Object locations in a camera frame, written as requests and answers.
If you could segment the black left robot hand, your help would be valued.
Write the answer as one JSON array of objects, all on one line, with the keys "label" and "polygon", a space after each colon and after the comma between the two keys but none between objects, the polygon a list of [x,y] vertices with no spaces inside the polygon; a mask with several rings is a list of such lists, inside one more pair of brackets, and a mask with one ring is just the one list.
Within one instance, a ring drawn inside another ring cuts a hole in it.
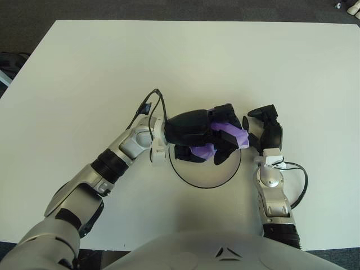
[{"label": "black left robot hand", "polygon": [[176,159],[203,163],[213,158],[215,165],[240,149],[240,138],[247,136],[230,103],[174,116],[166,121],[164,132]]}]

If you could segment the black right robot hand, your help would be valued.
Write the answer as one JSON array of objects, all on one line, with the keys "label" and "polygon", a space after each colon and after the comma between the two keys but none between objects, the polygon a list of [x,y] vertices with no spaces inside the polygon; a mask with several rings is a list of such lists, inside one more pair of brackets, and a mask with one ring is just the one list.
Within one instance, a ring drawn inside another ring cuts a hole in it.
[{"label": "black right robot hand", "polygon": [[247,116],[255,118],[262,123],[262,134],[258,138],[249,132],[249,121],[246,116],[242,118],[242,127],[248,133],[249,146],[256,149],[260,156],[265,149],[282,149],[283,129],[277,121],[278,113],[274,105],[267,105],[248,112]]}]

